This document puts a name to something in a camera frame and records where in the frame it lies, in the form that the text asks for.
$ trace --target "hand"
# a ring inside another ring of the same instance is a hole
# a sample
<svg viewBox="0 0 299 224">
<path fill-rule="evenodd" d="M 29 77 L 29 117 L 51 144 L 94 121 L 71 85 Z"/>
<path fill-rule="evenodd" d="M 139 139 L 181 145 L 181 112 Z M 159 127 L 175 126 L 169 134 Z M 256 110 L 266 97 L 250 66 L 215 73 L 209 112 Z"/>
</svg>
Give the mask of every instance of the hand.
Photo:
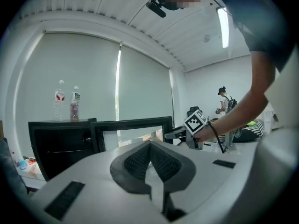
<svg viewBox="0 0 299 224">
<path fill-rule="evenodd" d="M 210 126 L 205 126 L 194 135 L 194 138 L 197 139 L 198 142 L 204 142 L 213 137 L 215 137 L 215 134 Z"/>
</svg>

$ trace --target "person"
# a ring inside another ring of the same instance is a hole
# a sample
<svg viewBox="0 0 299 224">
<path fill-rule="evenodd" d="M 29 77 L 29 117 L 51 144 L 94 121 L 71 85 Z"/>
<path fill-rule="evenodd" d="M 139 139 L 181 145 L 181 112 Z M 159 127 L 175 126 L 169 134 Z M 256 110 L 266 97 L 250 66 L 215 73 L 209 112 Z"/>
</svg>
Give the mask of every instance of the person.
<svg viewBox="0 0 299 224">
<path fill-rule="evenodd" d="M 275 80 L 275 67 L 280 72 L 295 45 L 289 27 L 279 10 L 269 0 L 222 0 L 228 15 L 249 48 L 252 63 L 250 90 L 227 115 L 214 122 L 218 135 L 228 133 L 255 119 L 267 106 L 264 93 Z M 169 10 L 188 7 L 200 0 L 158 0 Z M 214 137 L 211 127 L 206 126 L 194 135 L 199 142 Z"/>
<path fill-rule="evenodd" d="M 221 112 L 225 112 L 227 114 L 229 110 L 230 100 L 232 100 L 232 97 L 226 93 L 225 86 L 219 88 L 218 95 L 220 98 L 221 108 L 217 109 L 217 113 L 220 114 Z M 230 131 L 225 134 L 225 141 L 223 143 L 223 146 L 225 148 L 234 147 L 233 145 L 234 140 L 234 132 Z"/>
</svg>

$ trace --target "small bottle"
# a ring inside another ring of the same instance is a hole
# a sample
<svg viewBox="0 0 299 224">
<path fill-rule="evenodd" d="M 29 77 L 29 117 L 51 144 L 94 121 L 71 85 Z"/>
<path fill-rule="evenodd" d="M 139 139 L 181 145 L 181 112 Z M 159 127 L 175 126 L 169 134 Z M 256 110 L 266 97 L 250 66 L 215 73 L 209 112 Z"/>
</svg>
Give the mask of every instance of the small bottle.
<svg viewBox="0 0 299 224">
<path fill-rule="evenodd" d="M 71 93 L 71 121 L 79 120 L 79 103 L 80 103 L 80 93 L 79 87 L 74 87 L 74 92 Z"/>
<path fill-rule="evenodd" d="M 54 96 L 54 121 L 62 121 L 62 108 L 64 104 L 64 81 L 59 81 L 59 87 Z"/>
<path fill-rule="evenodd" d="M 20 164 L 19 164 L 19 162 L 17 161 L 17 158 L 16 158 L 14 152 L 12 153 L 11 157 L 13 158 L 14 164 L 18 167 Z"/>
</svg>

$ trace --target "ceiling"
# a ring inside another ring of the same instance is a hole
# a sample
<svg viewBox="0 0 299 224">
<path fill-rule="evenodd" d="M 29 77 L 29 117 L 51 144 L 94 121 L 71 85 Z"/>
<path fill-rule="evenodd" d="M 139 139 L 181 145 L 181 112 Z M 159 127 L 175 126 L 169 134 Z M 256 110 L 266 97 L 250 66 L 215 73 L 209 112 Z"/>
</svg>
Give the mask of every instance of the ceiling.
<svg viewBox="0 0 299 224">
<path fill-rule="evenodd" d="M 161 18 L 146 6 L 149 0 L 27 0 L 18 17 L 48 11 L 78 11 L 106 16 L 138 29 L 159 43 L 190 71 L 212 63 L 249 54 L 244 38 L 231 18 L 229 47 L 222 48 L 221 27 L 213 0 L 192 8 L 169 11 Z M 204 42 L 209 35 L 209 42 Z"/>
</svg>

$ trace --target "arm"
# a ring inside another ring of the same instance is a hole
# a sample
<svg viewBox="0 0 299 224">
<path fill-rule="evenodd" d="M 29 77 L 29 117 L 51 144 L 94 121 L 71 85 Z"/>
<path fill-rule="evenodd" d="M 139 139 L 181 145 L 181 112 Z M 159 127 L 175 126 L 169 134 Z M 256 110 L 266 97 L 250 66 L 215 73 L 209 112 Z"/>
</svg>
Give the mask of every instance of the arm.
<svg viewBox="0 0 299 224">
<path fill-rule="evenodd" d="M 224 102 L 220 101 L 221 103 L 221 109 L 218 110 L 218 113 L 220 114 L 221 112 L 225 112 L 225 104 Z"/>
<path fill-rule="evenodd" d="M 264 52 L 252 51 L 252 84 L 249 92 L 227 115 L 217 120 L 213 126 L 218 135 L 239 128 L 255 119 L 267 106 L 264 95 L 275 79 L 275 67 Z M 214 137 L 212 129 L 206 126 L 194 136 L 199 141 Z"/>
</svg>

